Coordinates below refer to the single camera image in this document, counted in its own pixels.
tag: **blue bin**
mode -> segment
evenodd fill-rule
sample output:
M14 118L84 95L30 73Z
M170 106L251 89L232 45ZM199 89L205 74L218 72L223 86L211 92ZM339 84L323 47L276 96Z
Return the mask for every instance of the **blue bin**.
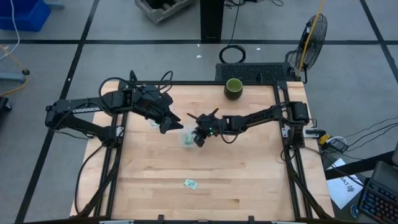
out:
M50 15L43 0L13 0L14 18L18 30L38 32ZM0 0L0 29L14 30L10 0Z

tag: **white cable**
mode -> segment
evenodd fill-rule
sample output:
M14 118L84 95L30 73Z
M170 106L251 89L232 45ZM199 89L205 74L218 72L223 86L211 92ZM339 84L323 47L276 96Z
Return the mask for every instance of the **white cable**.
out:
M12 15L12 23L14 24L14 28L15 28L15 32L17 33L17 38L18 38L18 42L17 42L17 44L15 45L15 47L10 51L10 54L11 53L13 53L14 51L15 51L15 49L17 49L17 47L18 47L18 45L19 45L19 41L20 41L20 38L19 38L19 33L18 33L18 29L17 29L17 25L15 24L15 10L14 10L14 3L13 3L13 1L12 0L10 0L10 3L11 3L11 9L12 9L12 11L11 11L11 15ZM0 60L1 59L4 59L5 57L7 57L9 54L4 54L1 58L0 58Z
M342 139L344 141L344 143L347 144L346 139L341 136L336 136L336 137L330 138L330 139L326 140L326 143L329 143L333 139Z

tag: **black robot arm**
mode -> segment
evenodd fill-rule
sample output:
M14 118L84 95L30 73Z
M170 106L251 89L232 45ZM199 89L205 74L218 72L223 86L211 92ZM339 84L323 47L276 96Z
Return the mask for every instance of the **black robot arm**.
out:
M112 91L96 98L78 100L58 100L47 106L45 125L52 130L71 128L85 135L97 136L104 146L115 146L118 142L118 129L112 126L101 127L77 118L74 114L104 111L108 115L133 112L145 119L152 119L160 125L162 134L169 130L181 129L181 119L170 111L173 99L161 93L154 85L133 86Z
M284 108L290 108L292 110L291 120L283 116ZM196 134L194 141L197 146L202 147L207 137L217 137L218 135L221 135L222 138L223 135L233 135L237 137L248 128L270 121L281 121L289 126L290 131L293 132L291 141L295 141L293 142L294 144L301 144L302 142L299 143L298 140L302 139L302 129L310 121L307 104L302 102L281 103L246 116L223 116L221 119L216 118L215 113L217 111L218 109L215 109L212 113L208 115L201 114L199 117L188 114L197 121L198 127L194 130L194 134Z

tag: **white paper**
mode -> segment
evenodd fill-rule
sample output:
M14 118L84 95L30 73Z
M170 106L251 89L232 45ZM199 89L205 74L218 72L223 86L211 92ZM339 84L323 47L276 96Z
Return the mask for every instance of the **white paper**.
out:
M333 167L343 166L346 163L339 158L335 163L333 163ZM351 175L354 180L357 180L356 175ZM358 185L357 183L353 182L348 177L339 177L333 180L327 181L330 198L336 203L337 207L343 209L347 203L352 200L355 195L357 195L361 190L362 186Z

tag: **wooden table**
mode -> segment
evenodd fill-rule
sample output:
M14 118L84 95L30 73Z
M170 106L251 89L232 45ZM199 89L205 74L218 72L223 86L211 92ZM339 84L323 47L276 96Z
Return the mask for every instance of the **wooden table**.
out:
M103 91L117 87L117 82L111 82ZM291 101L307 102L302 83L288 83L288 87ZM196 126L195 121L187 113L198 116L218 107L218 117L246 115L275 104L271 86L245 86L238 101L226 100L223 86L214 85L174 85L169 94L174 99L172 111L185 127L191 128ZM111 117L96 113L93 122L107 126ZM248 129L233 144L225 144L220 137L208 138L202 148L181 146L181 131L160 134L143 117L129 113L112 218L156 220L162 214L166 220L248 220L249 215L254 215L257 221L294 220L286 165L280 159L278 122ZM316 140L306 139L305 143L317 149ZM90 140L85 157L99 145L97 139ZM98 188L104 152L105 149L95 155L82 173L80 209ZM301 155L309 191L334 216L320 156L308 149L302 149ZM198 188L184 186L185 179L198 182ZM298 188L297 194L304 217ZM102 214L107 197L106 192Z

